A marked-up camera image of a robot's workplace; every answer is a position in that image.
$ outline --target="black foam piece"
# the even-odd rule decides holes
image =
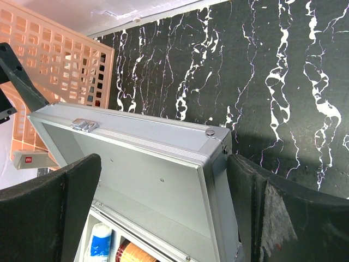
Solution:
[[[74,261],[100,172],[92,154],[0,190],[0,261]]]
[[[228,181],[246,262],[349,261],[349,200],[228,158]]]

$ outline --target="black metal arm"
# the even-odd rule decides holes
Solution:
[[[49,104],[34,87],[11,46],[7,43],[0,43],[0,84],[8,81],[14,85],[30,111],[36,111]],[[9,116],[16,112],[0,89],[0,124],[8,121]]]

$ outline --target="white bottle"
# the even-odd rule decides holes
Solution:
[[[116,261],[116,253],[119,249],[119,246],[117,245],[117,233],[113,231],[111,234],[111,242],[110,242],[110,252],[109,252],[109,259],[108,262],[115,262]]]
[[[103,223],[93,226],[84,262],[107,262],[110,251],[111,228]]]

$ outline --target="blue label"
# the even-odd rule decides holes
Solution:
[[[108,257],[111,235],[108,237],[93,236],[91,243],[91,257]]]

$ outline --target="tape roll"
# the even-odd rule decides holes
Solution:
[[[156,258],[153,258],[133,243],[128,243],[127,245],[123,243],[119,250],[118,255],[120,254],[121,256],[117,262],[157,262]]]

